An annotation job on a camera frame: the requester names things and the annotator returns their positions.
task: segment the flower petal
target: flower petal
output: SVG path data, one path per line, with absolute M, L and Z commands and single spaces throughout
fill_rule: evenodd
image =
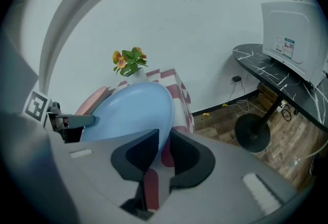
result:
M 127 62 L 125 62 L 125 60 L 120 60 L 117 62 L 117 67 L 118 68 L 124 68 L 127 65 Z
M 119 51 L 114 51 L 112 57 L 113 57 L 113 61 L 118 61 L 118 58 L 121 57 L 121 54 L 119 53 Z

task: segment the blue plate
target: blue plate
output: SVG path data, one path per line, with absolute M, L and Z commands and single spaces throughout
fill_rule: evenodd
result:
M 96 122 L 85 127 L 81 140 L 91 142 L 149 129 L 159 129 L 159 145 L 172 129 L 174 106 L 170 92 L 154 82 L 123 88 L 107 98 L 94 112 Z

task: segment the yellow flower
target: yellow flower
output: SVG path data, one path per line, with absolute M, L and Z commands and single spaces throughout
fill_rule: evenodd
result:
M 142 52 L 140 47 L 136 47 L 137 51 L 141 53 L 141 58 L 147 58 L 147 56 Z
M 117 64 L 118 68 L 124 68 L 127 65 L 126 58 L 124 56 L 121 56 L 119 51 L 115 51 L 113 53 L 113 62 Z

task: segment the microwave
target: microwave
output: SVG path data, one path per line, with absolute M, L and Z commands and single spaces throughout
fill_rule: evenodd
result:
M 264 54 L 283 63 L 313 87 L 325 77 L 328 25 L 317 5 L 283 1 L 263 3 Z

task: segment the potted plant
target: potted plant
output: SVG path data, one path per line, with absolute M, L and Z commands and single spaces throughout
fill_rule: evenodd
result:
M 131 51 L 122 50 L 113 53 L 113 63 L 116 64 L 114 71 L 127 78 L 128 84 L 136 84 L 147 81 L 145 71 L 140 66 L 147 66 L 147 56 L 140 47 L 133 47 Z

